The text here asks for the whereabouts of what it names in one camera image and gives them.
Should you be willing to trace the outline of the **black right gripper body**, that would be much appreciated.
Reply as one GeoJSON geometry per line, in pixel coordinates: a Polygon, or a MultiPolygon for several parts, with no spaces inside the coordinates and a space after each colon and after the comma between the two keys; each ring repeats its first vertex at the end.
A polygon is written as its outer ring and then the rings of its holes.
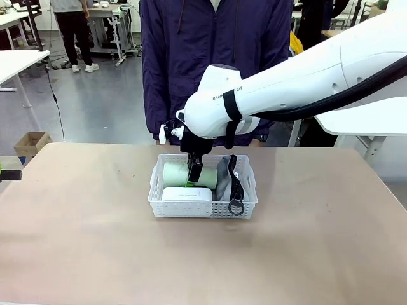
{"type": "Polygon", "coordinates": [[[212,151],[214,140],[198,137],[188,129],[184,130],[180,140],[180,151],[188,154],[203,156],[212,151]]]}

